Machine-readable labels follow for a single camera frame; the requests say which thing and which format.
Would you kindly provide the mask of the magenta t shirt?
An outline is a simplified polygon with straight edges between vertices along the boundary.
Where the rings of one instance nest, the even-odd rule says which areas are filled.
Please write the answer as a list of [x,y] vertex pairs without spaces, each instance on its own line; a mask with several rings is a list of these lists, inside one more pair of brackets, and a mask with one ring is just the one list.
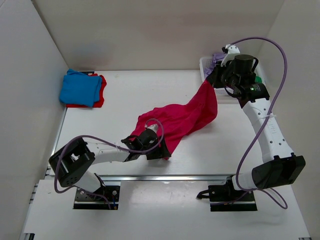
[[132,134],[140,134],[148,120],[157,119],[163,125],[165,144],[172,154],[184,136],[202,129],[217,115],[218,102],[215,90],[208,81],[204,81],[187,104],[174,103],[155,107],[140,115]]

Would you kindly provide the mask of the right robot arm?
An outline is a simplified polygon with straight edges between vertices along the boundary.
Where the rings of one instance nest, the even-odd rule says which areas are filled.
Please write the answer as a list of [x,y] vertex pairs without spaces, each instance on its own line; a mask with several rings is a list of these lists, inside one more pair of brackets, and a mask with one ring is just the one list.
[[258,143],[262,154],[261,165],[245,173],[238,169],[231,178],[232,183],[224,187],[224,195],[229,200],[236,200],[243,191],[291,185],[306,165],[304,157],[296,155],[283,136],[265,84],[256,81],[258,63],[256,57],[248,54],[229,57],[215,53],[210,68],[204,73],[205,81],[213,88],[225,89],[230,97],[238,100],[255,132],[250,147]]

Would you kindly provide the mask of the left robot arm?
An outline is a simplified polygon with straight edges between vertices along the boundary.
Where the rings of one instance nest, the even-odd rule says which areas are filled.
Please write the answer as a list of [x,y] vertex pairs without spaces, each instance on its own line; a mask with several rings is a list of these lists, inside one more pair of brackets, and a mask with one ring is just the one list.
[[82,137],[63,146],[48,162],[63,188],[77,187],[93,199],[107,195],[107,187],[101,177],[89,171],[93,164],[106,162],[130,162],[145,155],[147,160],[168,159],[171,153],[165,138],[158,136],[158,126],[153,124],[140,135],[129,135],[121,140],[128,150],[106,143],[89,143]]

